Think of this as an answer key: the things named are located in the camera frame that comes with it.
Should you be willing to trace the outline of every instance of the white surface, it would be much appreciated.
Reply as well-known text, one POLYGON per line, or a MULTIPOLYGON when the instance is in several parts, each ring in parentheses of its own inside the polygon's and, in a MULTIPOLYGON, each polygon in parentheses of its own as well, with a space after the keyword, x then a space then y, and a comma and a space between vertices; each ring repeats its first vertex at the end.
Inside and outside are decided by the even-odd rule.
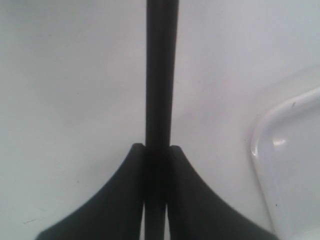
MULTIPOLYGON (((144 141, 145 10, 0 0, 0 239, 33 239, 144 141)), ((318 0, 180 3, 172 143, 268 230, 249 139, 257 115, 320 85, 319 13, 318 0)))
POLYGON ((291 98, 259 121, 252 159, 283 240, 320 239, 320 88, 291 98))

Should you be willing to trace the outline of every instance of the black plastic piece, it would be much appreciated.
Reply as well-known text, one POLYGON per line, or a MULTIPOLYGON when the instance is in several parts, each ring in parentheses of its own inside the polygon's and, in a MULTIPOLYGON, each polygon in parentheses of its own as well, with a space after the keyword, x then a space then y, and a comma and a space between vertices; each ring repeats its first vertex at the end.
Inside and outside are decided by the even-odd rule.
POLYGON ((171 240, 277 240, 216 195, 180 147, 171 147, 169 165, 167 204, 171 240))
POLYGON ((139 240, 144 156, 145 147, 134 144, 117 172, 91 200, 37 240, 139 240))
POLYGON ((147 0, 146 133, 148 150, 170 145, 178 0, 147 0))

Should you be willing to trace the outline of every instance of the black pole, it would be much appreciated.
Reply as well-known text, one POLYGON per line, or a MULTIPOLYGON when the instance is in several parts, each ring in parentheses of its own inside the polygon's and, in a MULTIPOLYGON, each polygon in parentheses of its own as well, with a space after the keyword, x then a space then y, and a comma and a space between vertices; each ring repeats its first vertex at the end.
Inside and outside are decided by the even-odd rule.
POLYGON ((147 0, 145 239, 163 240, 179 0, 147 0))
POLYGON ((178 0, 147 0, 146 136, 149 150, 170 145, 178 0))

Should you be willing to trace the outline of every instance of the black rod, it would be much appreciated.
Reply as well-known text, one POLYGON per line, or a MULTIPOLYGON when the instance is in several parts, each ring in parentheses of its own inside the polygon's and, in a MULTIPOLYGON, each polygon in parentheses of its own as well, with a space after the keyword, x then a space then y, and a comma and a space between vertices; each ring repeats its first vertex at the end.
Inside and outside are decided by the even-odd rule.
POLYGON ((170 145, 179 0, 147 0, 146 136, 148 150, 170 145))

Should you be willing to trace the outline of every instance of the white plastic tray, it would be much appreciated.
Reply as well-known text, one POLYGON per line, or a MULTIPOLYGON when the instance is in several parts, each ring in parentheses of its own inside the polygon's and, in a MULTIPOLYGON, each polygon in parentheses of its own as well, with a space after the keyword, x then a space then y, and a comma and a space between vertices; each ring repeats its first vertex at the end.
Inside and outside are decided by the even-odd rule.
POLYGON ((281 240, 320 240, 320 87, 258 122, 251 154, 281 240))

